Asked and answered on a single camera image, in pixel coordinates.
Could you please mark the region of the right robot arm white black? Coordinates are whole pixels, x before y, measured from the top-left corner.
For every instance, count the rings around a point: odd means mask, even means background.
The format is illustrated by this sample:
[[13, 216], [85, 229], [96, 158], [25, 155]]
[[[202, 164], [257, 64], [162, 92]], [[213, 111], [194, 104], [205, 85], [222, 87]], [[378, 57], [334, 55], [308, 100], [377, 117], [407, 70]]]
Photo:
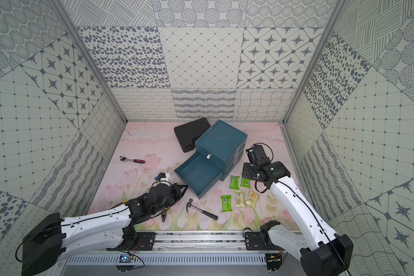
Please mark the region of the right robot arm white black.
[[263, 146], [253, 144], [246, 149], [248, 162], [243, 176], [256, 184], [263, 183], [271, 191], [300, 229], [295, 233], [279, 221], [261, 225], [258, 232], [245, 228], [242, 235], [248, 251], [266, 251], [269, 271], [278, 270], [287, 256], [300, 261], [308, 276], [348, 276], [354, 245], [346, 235], [338, 234], [315, 211], [296, 185], [290, 171], [279, 161], [272, 162]]

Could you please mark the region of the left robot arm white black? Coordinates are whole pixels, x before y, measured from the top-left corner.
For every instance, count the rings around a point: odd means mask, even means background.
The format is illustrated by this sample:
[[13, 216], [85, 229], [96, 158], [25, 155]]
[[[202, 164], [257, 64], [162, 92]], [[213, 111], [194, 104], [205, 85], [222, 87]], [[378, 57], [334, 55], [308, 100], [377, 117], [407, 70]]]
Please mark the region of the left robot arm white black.
[[35, 276], [71, 256], [107, 249], [128, 251], [138, 246], [135, 226], [160, 216], [185, 195], [187, 185], [159, 183], [112, 209], [78, 217], [53, 213], [36, 225], [19, 245], [23, 276]]

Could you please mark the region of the teal drawer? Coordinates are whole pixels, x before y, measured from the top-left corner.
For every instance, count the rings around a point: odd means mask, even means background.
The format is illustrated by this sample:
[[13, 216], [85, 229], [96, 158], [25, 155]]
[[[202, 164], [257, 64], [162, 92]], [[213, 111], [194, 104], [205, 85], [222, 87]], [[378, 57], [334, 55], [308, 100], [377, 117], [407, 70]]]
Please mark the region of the teal drawer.
[[177, 177], [201, 199], [220, 179], [224, 169], [205, 156], [195, 152], [174, 170]]

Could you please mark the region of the yellow cookie packet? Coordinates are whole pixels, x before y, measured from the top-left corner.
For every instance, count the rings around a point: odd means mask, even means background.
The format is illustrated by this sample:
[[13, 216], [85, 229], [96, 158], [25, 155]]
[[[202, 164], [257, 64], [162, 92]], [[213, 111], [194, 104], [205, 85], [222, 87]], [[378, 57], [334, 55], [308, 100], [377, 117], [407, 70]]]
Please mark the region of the yellow cookie packet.
[[246, 207], [246, 192], [243, 190], [235, 190], [235, 207]]
[[249, 191], [249, 195], [247, 197], [245, 204], [249, 207], [256, 208], [257, 200], [258, 200], [258, 194], [253, 191]]

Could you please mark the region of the green cookie packet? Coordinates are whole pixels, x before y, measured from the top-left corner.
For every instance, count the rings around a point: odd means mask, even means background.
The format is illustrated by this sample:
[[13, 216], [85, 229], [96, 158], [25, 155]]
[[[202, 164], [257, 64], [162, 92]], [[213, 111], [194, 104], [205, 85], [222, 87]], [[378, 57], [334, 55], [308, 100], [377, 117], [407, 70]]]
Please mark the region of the green cookie packet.
[[221, 196], [221, 210], [223, 213], [232, 211], [231, 197], [232, 197], [231, 195]]
[[239, 190], [239, 176], [230, 176], [230, 189]]

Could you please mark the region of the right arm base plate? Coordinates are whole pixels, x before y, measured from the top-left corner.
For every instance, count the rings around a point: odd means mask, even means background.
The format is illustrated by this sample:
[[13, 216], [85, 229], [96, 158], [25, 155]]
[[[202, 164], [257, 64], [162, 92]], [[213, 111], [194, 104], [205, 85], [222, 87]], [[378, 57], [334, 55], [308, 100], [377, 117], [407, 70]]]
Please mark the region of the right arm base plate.
[[274, 245], [266, 231], [243, 231], [247, 251], [282, 251], [283, 248]]

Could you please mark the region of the teal drawer cabinet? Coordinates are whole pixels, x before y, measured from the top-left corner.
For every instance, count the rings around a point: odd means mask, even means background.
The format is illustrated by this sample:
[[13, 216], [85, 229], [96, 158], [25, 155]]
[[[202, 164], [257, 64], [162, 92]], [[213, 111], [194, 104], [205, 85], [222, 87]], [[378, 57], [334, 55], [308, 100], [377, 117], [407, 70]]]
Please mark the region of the teal drawer cabinet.
[[223, 169], [220, 177], [223, 181], [241, 159], [247, 137], [246, 133], [218, 120], [195, 141], [195, 148]]

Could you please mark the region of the green cookie packet barcode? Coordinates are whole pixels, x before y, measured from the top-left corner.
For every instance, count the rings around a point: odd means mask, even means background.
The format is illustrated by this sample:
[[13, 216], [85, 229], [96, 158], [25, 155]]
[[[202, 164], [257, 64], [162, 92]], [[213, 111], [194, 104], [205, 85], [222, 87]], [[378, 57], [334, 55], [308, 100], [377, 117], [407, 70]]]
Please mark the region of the green cookie packet barcode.
[[250, 189], [251, 188], [251, 181], [249, 179], [242, 178], [240, 186], [243, 187], [243, 188]]

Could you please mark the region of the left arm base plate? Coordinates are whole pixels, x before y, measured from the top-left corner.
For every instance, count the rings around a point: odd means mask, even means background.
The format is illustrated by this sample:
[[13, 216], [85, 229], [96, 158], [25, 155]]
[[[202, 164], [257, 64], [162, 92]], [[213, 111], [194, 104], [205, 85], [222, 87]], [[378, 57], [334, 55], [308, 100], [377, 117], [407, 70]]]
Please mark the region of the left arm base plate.
[[117, 250], [121, 251], [151, 251], [156, 238], [156, 232], [133, 232], [123, 237]]

